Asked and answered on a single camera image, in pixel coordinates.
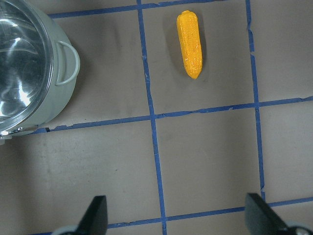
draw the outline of pot lid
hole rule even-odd
[[[0,132],[28,118],[50,84],[52,47],[24,0],[0,0]]]

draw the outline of pot handle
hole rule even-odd
[[[68,79],[66,79],[64,81],[60,81],[62,79],[62,76],[59,75],[56,82],[55,82],[56,86],[63,86],[65,84],[69,83],[70,81],[74,80],[77,77],[78,72],[79,72],[79,68],[80,68],[80,59],[79,59],[79,55],[78,55],[76,49],[74,47],[72,47],[72,45],[70,45],[66,42],[62,42],[62,41],[57,41],[57,43],[65,46],[65,47],[68,47],[73,52],[74,57],[75,57],[75,70],[74,70],[73,74]]]

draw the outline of pot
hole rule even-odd
[[[56,117],[79,69],[77,51],[48,15],[25,0],[0,0],[0,142]]]

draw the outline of corn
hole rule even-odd
[[[183,11],[177,17],[177,30],[185,70],[191,78],[196,79],[202,70],[202,51],[196,14]]]

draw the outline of blue tape line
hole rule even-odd
[[[87,127],[95,127],[95,126],[106,126],[106,125],[121,124],[121,123],[135,122],[135,121],[147,121],[147,120],[150,120],[150,116],[128,117],[128,118],[106,120],[106,121],[85,122],[85,123],[74,124],[72,126],[57,126],[55,129],[49,130],[49,132],[73,130],[73,129],[87,128]]]
[[[162,222],[161,218],[145,219],[145,220],[138,220],[138,221],[130,222],[130,223],[109,224],[108,229],[121,228],[121,227],[127,227],[127,226],[135,226],[135,225],[143,225],[143,224],[154,224],[154,223],[160,223],[160,222]]]
[[[129,5],[129,6],[118,6],[118,7],[85,10],[85,11],[53,13],[53,14],[49,14],[49,16],[53,19],[57,19],[57,18],[65,18],[65,17],[89,16],[89,15],[98,15],[98,14],[106,14],[106,13],[114,13],[114,12],[133,11],[133,10],[139,10],[139,9],[156,8],[156,7],[166,7],[166,6],[188,4],[188,3],[206,3],[206,2],[213,2],[213,1],[225,1],[225,0],[178,0],[178,1],[165,1],[165,2],[159,2],[159,3],[146,3],[146,4],[137,3],[137,5]]]
[[[294,200],[288,200],[288,201],[282,201],[282,202],[271,202],[269,203],[269,206],[279,207],[279,206],[286,206],[286,205],[299,204],[299,203],[305,203],[305,202],[313,202],[313,197],[300,198],[300,199],[294,199]]]
[[[299,102],[306,102],[306,101],[313,101],[313,96],[309,96],[307,98],[292,98],[292,99],[280,99],[280,100],[273,100],[273,101],[265,101],[260,102],[260,107],[265,106],[272,106],[272,105],[280,105],[280,104],[292,104],[292,103],[299,103]]]
[[[86,11],[54,13],[54,14],[49,14],[49,16],[52,19],[57,19],[57,18],[65,18],[65,17],[89,16],[89,15],[99,15],[99,14],[113,13],[113,12],[133,11],[137,9],[138,9],[137,5],[118,6],[118,7],[104,8],[104,9],[86,10]]]
[[[139,32],[140,32],[140,41],[141,41],[141,50],[142,50],[142,61],[143,61],[143,68],[144,68],[145,82],[146,82],[146,89],[147,89],[147,98],[148,98],[149,112],[150,112],[150,117],[151,117],[152,142],[153,142],[153,150],[154,150],[155,164],[156,164],[156,179],[157,179],[161,221],[162,221],[162,234],[167,235],[166,214],[165,214],[164,194],[163,194],[162,175],[161,175],[161,164],[160,164],[160,158],[158,154],[158,144],[157,144],[157,127],[156,127],[155,111],[153,108],[153,100],[152,100],[151,89],[150,89],[150,74],[149,74],[149,66],[148,66],[148,59],[147,59],[147,46],[146,46],[146,37],[145,37],[142,9],[138,9],[138,22],[139,22]]]
[[[253,33],[251,30],[251,5],[250,0],[246,0],[246,20],[247,20],[247,30],[248,30],[248,37],[249,37],[249,47],[250,52],[254,52],[254,41],[253,41]]]
[[[263,200],[265,197],[265,180],[264,180],[264,165],[263,165],[263,150],[262,150],[262,134],[261,134],[261,119],[259,108],[255,110],[255,120],[256,120],[256,137],[258,145],[258,158],[259,158],[259,174],[260,174],[260,188],[261,188],[261,197]]]
[[[181,4],[189,4],[189,3],[207,3],[213,1],[225,1],[225,0],[178,0],[178,1],[163,1],[159,3],[146,3],[140,6],[140,9],[147,8],[156,8],[156,7],[166,7],[166,6],[174,6]]]
[[[216,210],[216,211],[210,211],[210,212],[206,211],[206,212],[193,213],[193,214],[175,215],[175,216],[167,217],[167,220],[168,221],[173,221],[173,220],[180,220],[180,219],[190,219],[190,218],[197,218],[197,217],[217,215],[217,214],[243,212],[244,210],[245,210],[244,207],[236,207],[236,208]]]
[[[254,52],[254,42],[253,42],[253,34],[250,29],[250,26],[251,26],[250,0],[246,0],[246,18],[247,18],[247,29],[248,29],[249,47],[250,47],[253,96],[254,96],[254,103],[255,103],[255,122],[256,122],[257,145],[258,145],[258,158],[259,158],[260,193],[261,193],[261,197],[263,198],[263,200],[265,200],[266,195],[264,191],[265,180],[264,180],[264,165],[263,165],[263,151],[262,151],[261,118],[260,118],[260,110],[259,110],[259,91],[258,91],[255,57],[254,55],[251,54],[252,52]]]
[[[49,128],[39,128],[36,131],[34,131],[33,133],[31,133],[31,135],[33,135],[33,134],[40,134],[40,133],[47,133],[49,131],[50,131]]]
[[[165,117],[179,117],[188,114],[206,114],[206,113],[214,113],[220,111],[228,111],[228,110],[236,110],[236,109],[247,109],[247,108],[254,108],[254,103],[249,104],[235,104],[229,106],[222,106],[222,107],[214,107],[214,108],[207,108],[207,109],[198,109],[194,111],[178,111],[178,112],[171,112],[171,113],[164,113],[164,114],[157,114],[156,118],[165,118]]]

